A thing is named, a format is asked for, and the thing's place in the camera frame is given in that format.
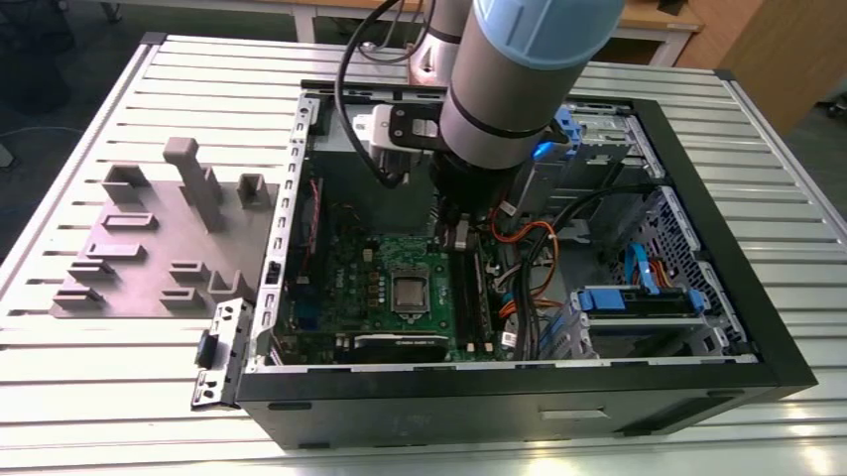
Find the cpu socket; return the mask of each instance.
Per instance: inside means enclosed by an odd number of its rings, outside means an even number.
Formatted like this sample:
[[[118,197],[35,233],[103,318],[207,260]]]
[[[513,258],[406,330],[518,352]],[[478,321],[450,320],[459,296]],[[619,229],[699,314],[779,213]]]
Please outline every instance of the cpu socket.
[[[429,312],[429,270],[393,270],[393,311],[398,314]]]

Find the metal bracket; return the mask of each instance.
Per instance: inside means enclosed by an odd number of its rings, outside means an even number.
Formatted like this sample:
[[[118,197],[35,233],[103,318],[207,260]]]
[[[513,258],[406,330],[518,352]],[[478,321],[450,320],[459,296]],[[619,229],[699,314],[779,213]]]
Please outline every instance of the metal bracket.
[[[645,160],[647,161],[647,171],[654,179],[665,179],[665,168],[659,163],[659,158],[653,153],[653,147],[650,146],[650,140],[641,130],[641,123],[637,117],[627,117],[626,122],[630,126],[630,131],[635,137],[638,143],[638,149],[641,150]]]
[[[294,223],[294,208],[296,191],[300,187],[300,174],[303,163],[307,160],[307,138],[310,127],[315,124],[319,114],[320,100],[307,96],[300,97],[291,127],[291,139],[288,141],[290,159],[282,170],[280,189],[274,205],[274,219],[271,222],[267,248],[264,250],[264,264],[256,293],[254,324],[248,340],[248,358],[246,370],[254,371],[264,361],[266,349],[260,348],[262,336],[270,336],[270,330],[276,323],[279,307],[284,301],[282,292],[280,274],[286,269],[288,255],[288,239],[291,237],[291,223]]]
[[[694,355],[722,356],[730,339],[721,327],[705,327],[686,339]]]
[[[192,411],[238,409],[236,390],[244,366],[254,306],[243,299],[218,304],[208,330],[198,344],[195,364],[200,367]]]

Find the green motherboard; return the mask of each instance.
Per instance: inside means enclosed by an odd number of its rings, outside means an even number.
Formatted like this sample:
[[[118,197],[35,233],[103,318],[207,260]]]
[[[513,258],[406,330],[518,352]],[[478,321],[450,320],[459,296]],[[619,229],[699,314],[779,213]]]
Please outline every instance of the green motherboard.
[[[457,337],[463,323],[457,320],[451,260],[431,238],[352,233],[334,238],[323,263],[314,296],[292,300],[290,319],[278,326],[286,363],[338,363],[342,340],[364,334],[442,336],[449,339],[445,360],[495,359],[490,345],[469,346]]]

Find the wooden table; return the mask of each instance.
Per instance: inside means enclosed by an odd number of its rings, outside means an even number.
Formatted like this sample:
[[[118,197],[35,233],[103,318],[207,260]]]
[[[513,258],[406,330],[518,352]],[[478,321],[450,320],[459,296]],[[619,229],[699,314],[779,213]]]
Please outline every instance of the wooden table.
[[[403,22],[413,20],[422,0],[407,0]],[[366,18],[383,3],[382,0],[122,0],[120,3],[212,10],[282,13],[294,17],[296,38],[302,43],[315,41],[315,18]],[[631,40],[658,42],[659,48],[650,65],[673,66],[691,35],[703,29],[703,22],[686,6],[679,16],[657,10],[657,0],[626,0],[621,24],[613,36]],[[393,20],[389,12],[383,20]]]

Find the floor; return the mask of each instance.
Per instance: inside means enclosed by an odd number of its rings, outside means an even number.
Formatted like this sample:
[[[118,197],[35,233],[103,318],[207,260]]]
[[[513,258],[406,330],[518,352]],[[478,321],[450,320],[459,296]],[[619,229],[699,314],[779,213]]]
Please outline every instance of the floor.
[[[87,127],[100,102],[135,51],[144,32],[295,41],[294,21],[284,15],[123,6],[123,21],[106,23],[96,3],[72,1],[67,14],[78,46],[58,57],[58,66],[72,89],[70,103],[39,116],[15,112],[0,104],[0,136],[32,126]],[[318,41],[347,43],[355,24],[330,19],[316,22]],[[378,42],[385,31],[375,32]],[[15,244],[30,216],[54,182],[79,139],[71,130],[43,130],[0,137],[18,162],[0,172],[0,260]],[[847,121],[829,119],[814,110],[787,137],[789,146],[842,214],[847,214]]]

